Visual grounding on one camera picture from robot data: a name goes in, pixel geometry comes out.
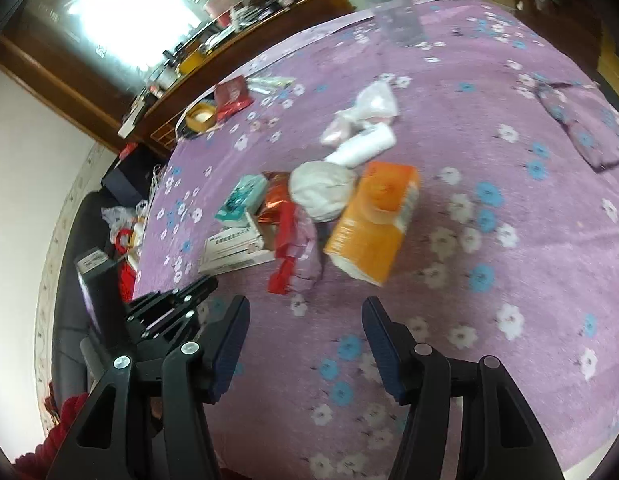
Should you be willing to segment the white medicine box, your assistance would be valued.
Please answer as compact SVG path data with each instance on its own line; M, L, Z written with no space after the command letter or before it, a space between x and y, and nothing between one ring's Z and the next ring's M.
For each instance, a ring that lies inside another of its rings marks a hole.
M204 244L198 272L220 275L275 260L272 241L254 226L230 228L210 236Z

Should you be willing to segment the red snack wrapper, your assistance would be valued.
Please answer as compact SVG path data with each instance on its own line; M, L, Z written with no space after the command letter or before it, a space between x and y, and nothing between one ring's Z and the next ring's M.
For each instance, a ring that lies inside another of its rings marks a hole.
M295 203L280 206L275 258L280 266L268 280L267 292L271 294L308 292L323 272L314 221Z

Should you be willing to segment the orange medicine box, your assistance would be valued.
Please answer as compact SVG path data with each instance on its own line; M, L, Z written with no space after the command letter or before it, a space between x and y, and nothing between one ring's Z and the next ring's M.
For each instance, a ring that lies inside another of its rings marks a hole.
M383 285L413 220L419 194L417 168L369 162L323 252L351 278Z

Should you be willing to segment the red plastic basket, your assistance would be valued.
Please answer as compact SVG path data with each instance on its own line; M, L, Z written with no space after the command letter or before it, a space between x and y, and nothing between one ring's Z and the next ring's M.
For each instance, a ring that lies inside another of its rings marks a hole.
M137 249L132 245L133 237L133 230L127 228L119 229L114 237L119 292L127 304L133 300L138 269Z

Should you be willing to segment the black sofa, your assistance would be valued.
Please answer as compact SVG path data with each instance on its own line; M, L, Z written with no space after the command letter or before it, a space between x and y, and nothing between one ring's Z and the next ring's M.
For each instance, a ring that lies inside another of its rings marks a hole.
M95 248L111 259L116 258L116 246L110 240L110 228L101 211L118 205L105 188L90 192L82 199L72 222L58 278L52 328L50 391L57 406L90 389L90 364L104 366L109 361L99 347L74 262Z

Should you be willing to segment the teal tissue pack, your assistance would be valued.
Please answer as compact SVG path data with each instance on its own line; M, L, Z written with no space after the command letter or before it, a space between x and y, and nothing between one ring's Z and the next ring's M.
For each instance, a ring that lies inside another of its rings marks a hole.
M242 228L248 224L248 215L261 207L267 192L268 180L262 174L245 174L215 214L224 228Z

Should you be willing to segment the shiny red foil wrapper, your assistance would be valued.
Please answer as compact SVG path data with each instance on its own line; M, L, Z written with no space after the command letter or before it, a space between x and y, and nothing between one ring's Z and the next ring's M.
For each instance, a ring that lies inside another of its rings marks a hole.
M260 226L278 226L282 218L282 208L291 202L290 174L283 171L267 171L263 176L267 180L267 187L256 220Z

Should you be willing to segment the yellow tape roll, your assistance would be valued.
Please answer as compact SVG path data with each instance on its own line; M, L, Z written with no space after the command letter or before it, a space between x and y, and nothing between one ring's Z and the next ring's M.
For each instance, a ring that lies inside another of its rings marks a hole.
M188 110L185 122L193 132L206 132L216 124L216 107L208 102L199 102Z

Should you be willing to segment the crumpled white tissue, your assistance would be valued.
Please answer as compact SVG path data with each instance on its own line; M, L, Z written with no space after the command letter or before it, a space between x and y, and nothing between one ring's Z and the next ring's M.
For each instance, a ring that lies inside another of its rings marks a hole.
M304 162L289 177L291 200L316 222L337 219L357 183L355 171L333 162Z

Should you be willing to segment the dark red packet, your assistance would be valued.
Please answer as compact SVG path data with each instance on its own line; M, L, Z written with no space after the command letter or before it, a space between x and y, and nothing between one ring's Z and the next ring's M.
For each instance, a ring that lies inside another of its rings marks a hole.
M214 88L216 120L224 122L253 103L246 78L238 76L217 84Z

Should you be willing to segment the wooden cabinet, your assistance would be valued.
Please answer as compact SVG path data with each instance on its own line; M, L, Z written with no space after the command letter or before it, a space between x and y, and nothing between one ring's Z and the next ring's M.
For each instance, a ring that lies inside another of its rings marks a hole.
M148 110L131 133L160 156L176 145L176 120L200 93L280 41L354 11L346 0L302 0L226 41L183 76ZM97 75L60 41L20 11L0 35L0 69L37 99L112 151L122 150L121 120L133 101Z

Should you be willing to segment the chopsticks pack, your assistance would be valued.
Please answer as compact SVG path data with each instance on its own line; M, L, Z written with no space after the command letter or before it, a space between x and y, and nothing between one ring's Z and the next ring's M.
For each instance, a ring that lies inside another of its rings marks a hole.
M293 77L256 77L252 76L247 79L248 89L251 92L262 94L262 96L270 96L292 86L296 80Z

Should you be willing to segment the purple floral tablecloth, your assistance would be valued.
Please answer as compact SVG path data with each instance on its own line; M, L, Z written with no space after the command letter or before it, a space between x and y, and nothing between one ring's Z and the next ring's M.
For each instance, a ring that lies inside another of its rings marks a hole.
M407 412L385 393L360 322L376 296L456 359L498 356L563 468L619 432L619 167L596 174L533 90L592 81L481 0L423 0L403 48L366 12L291 37L249 64L296 82L215 131L178 142L150 209L135 292L192 282L216 211L245 174L324 158L320 135L377 80L398 102L386 162L420 196L382 286L331 264L308 292L267 292L274 263L222 275L251 323L229 391L206 410L221 464L252 479L383 479Z

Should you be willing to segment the white plastic bottle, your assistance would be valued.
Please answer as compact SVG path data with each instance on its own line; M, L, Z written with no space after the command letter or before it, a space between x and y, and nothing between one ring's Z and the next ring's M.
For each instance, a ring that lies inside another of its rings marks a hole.
M390 150L395 144L392 128L387 124L375 124L343 142L325 158L325 162L353 169Z

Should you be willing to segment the folded floral cloth pouch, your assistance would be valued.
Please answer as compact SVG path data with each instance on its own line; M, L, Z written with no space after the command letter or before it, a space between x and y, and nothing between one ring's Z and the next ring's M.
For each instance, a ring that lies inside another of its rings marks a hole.
M597 84L538 79L533 92L596 174L619 167L619 112Z

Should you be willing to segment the clear plastic cup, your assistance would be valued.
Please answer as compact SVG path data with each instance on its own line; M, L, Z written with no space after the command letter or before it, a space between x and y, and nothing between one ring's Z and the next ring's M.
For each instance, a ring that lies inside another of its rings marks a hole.
M402 47L415 47L425 39L413 0L366 0L387 39Z

